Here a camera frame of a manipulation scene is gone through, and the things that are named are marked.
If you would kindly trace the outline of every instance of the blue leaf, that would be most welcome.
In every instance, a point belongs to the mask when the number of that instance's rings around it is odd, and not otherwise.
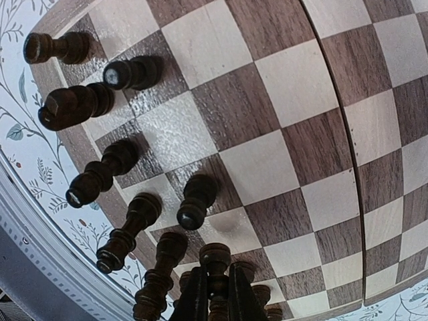
[[[15,124],[6,135],[11,140],[21,140],[24,137],[23,128],[20,124]]]
[[[21,94],[22,101],[26,104],[27,94],[25,93],[25,68],[22,71],[21,77],[19,77],[19,93]]]
[[[420,298],[423,298],[424,296],[426,296],[426,295],[428,295],[428,293],[418,293],[418,294],[415,294],[410,300],[409,300],[409,302],[414,302],[414,301],[416,301],[416,300],[418,300],[418,299],[420,299]]]
[[[100,209],[100,206],[96,203],[96,202],[92,202],[89,204],[89,206],[91,207],[91,209],[93,209],[94,211],[97,211]]]

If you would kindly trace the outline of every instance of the wooden chessboard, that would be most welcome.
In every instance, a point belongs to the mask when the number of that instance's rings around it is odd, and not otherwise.
[[[164,62],[155,87],[116,92],[111,113],[60,133],[80,171],[120,138],[139,143],[99,203],[121,226],[135,194],[161,196],[137,239],[144,266],[165,231],[189,238],[176,281],[224,243],[258,266],[285,320],[325,320],[427,276],[428,8],[345,2],[61,0],[35,27],[92,36],[83,64],[31,67],[43,97],[101,81],[114,60]],[[221,191],[190,232],[176,213],[196,172]]]

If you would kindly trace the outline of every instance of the dark wooden chess piece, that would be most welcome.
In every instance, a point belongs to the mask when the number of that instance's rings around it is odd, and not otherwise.
[[[255,298],[259,302],[260,306],[264,309],[265,305],[270,300],[270,288],[268,286],[258,285],[252,287]]]
[[[229,321],[268,321],[239,263],[229,268]]]
[[[169,321],[207,321],[207,266],[194,267]]]
[[[178,233],[164,233],[156,247],[156,265],[144,275],[146,283],[135,294],[134,319],[157,321],[167,309],[166,296],[173,288],[171,273],[184,258],[187,238]]]
[[[113,186],[113,176],[124,175],[138,162],[138,149],[130,140],[119,140],[106,148],[101,161],[90,162],[66,192],[67,202],[80,208],[95,201]]]
[[[104,83],[115,90],[144,90],[153,87],[160,78],[154,58],[146,56],[111,62],[102,77]]]
[[[87,33],[68,32],[59,39],[46,33],[30,33],[24,42],[24,59],[29,64],[40,64],[57,57],[65,64],[82,63],[89,52]]]
[[[183,293],[183,291],[186,288],[187,282],[189,282],[190,274],[191,274],[191,272],[187,271],[187,272],[184,272],[180,277],[179,285],[180,285],[180,292],[181,293]],[[174,308],[177,307],[179,301],[180,301],[180,299],[174,301]]]
[[[110,233],[107,244],[96,252],[97,268],[104,274],[121,270],[125,257],[135,249],[135,237],[153,225],[162,211],[161,202],[148,193],[140,193],[130,202],[126,222],[121,229]]]
[[[267,319],[269,321],[282,321],[282,310],[278,308],[267,309]]]
[[[55,132],[107,114],[114,105],[114,93],[103,83],[56,89],[39,109],[41,124]]]
[[[208,271],[208,321],[228,321],[229,277],[225,271],[231,263],[230,249],[221,243],[207,244],[199,252],[199,262]]]
[[[207,216],[207,208],[215,201],[217,183],[207,175],[194,175],[187,182],[183,194],[185,199],[180,205],[177,220],[184,229],[198,229]]]

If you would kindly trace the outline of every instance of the dark square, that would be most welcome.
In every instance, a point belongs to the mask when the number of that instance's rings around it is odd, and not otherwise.
[[[358,168],[364,214],[403,196],[401,149]]]
[[[292,309],[290,309],[290,306],[287,302],[278,302],[275,304],[270,304],[265,307],[266,311],[269,311],[270,309],[281,309],[282,310],[282,318],[283,320],[288,320],[294,318]]]
[[[362,251],[360,217],[315,232],[322,264]]]
[[[322,40],[345,106],[391,89],[391,79],[373,25]]]
[[[404,196],[403,233],[428,219],[428,185]]]
[[[124,138],[130,139],[138,146],[140,159],[129,173],[116,177],[120,187],[124,189],[133,186],[163,172],[138,122],[135,120],[131,120],[101,137],[96,141],[96,145],[101,152],[104,152],[107,146]]]
[[[278,278],[278,284],[286,300],[309,296],[326,289],[321,267]]]
[[[422,36],[425,40],[425,46],[428,50],[428,11],[416,14],[417,21],[421,26]]]
[[[399,263],[399,270],[397,272],[396,284],[411,278],[415,274],[425,269],[427,262],[428,248],[408,257]]]
[[[428,76],[394,88],[403,146],[428,135]]]
[[[226,0],[254,60],[315,38],[298,0]]]
[[[286,127],[282,133],[300,186],[352,168],[338,108]]]
[[[357,280],[344,286],[327,290],[328,303],[330,308],[343,306],[347,303],[362,299],[362,280]]]
[[[401,235],[366,251],[366,276],[371,276],[399,262]]]
[[[380,22],[414,13],[411,0],[364,0],[372,22]]]
[[[159,27],[181,18],[214,0],[147,0]]]
[[[263,246],[313,232],[300,189],[245,206],[245,210]]]
[[[95,31],[95,27],[92,24],[92,20],[88,14],[83,16],[83,18],[81,18],[81,20],[79,20],[68,31],[85,32],[90,36],[88,57],[82,64],[66,65],[58,60],[67,84],[69,86],[77,86],[94,72],[103,68],[107,64],[108,60],[100,43],[100,39]]]
[[[232,255],[232,263],[239,261],[249,262],[256,266],[254,282],[276,278],[275,271],[264,249],[255,249],[253,251]]]
[[[167,227],[165,229],[157,229],[156,231],[151,231],[156,242],[159,242],[163,233],[166,232],[174,232],[178,234],[182,234],[187,237],[187,250],[186,255],[180,261],[179,264],[188,264],[199,262],[199,250],[205,245],[202,237],[199,235],[198,231],[187,231],[183,229],[180,225]]]
[[[192,93],[219,151],[280,128],[254,64],[207,82]]]
[[[129,60],[136,56],[154,57],[162,75],[152,88],[123,91],[136,117],[189,90],[162,31],[159,30],[141,40],[114,60]]]
[[[235,185],[233,185],[229,173],[218,154],[167,173],[167,178],[180,199],[183,200],[183,190],[186,183],[195,173],[209,175],[219,184],[217,197],[213,206],[208,209],[208,215],[226,212],[242,206]]]

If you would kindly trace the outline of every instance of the pawn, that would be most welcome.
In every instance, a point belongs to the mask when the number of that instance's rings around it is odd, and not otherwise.
[[[130,140],[119,140],[104,151],[101,161],[90,162],[66,192],[67,202],[78,209],[95,201],[113,186],[113,176],[124,175],[138,162],[138,149]]]
[[[189,282],[190,275],[191,275],[190,271],[187,271],[187,272],[184,272],[183,274],[181,274],[180,282],[179,282],[181,293],[183,293],[183,291],[185,290],[187,283]],[[179,304],[179,301],[180,301],[180,299],[174,301],[174,304],[173,304],[174,308],[177,307],[177,305]]]
[[[258,285],[252,287],[255,298],[264,309],[270,301],[270,288],[268,286]]]
[[[103,83],[60,88],[47,95],[39,109],[41,124],[52,131],[60,131],[107,114],[114,105],[114,93]]]
[[[184,229],[198,229],[207,216],[207,208],[214,204],[217,183],[207,175],[194,175],[187,182],[183,194],[185,200],[180,205],[177,220]]]
[[[140,193],[131,201],[126,214],[126,222],[121,229],[110,233],[107,244],[96,252],[97,268],[104,274],[121,270],[125,257],[136,247],[135,237],[159,218],[162,205],[148,193]]]
[[[228,321],[229,277],[225,271],[231,263],[230,249],[221,243],[207,244],[199,252],[199,262],[207,266],[209,304],[208,321]]]
[[[46,33],[30,33],[24,42],[24,59],[40,64],[57,57],[65,64],[80,64],[88,55],[90,38],[87,33],[68,32],[59,39]]]
[[[279,308],[270,308],[266,310],[269,321],[282,321],[282,310]]]
[[[134,319],[157,321],[167,309],[166,296],[174,286],[173,268],[184,258],[187,238],[178,233],[166,232],[156,247],[156,265],[144,275],[143,289],[135,294]]]
[[[114,90],[144,90],[153,87],[160,78],[154,58],[144,56],[111,62],[102,77],[105,85]]]

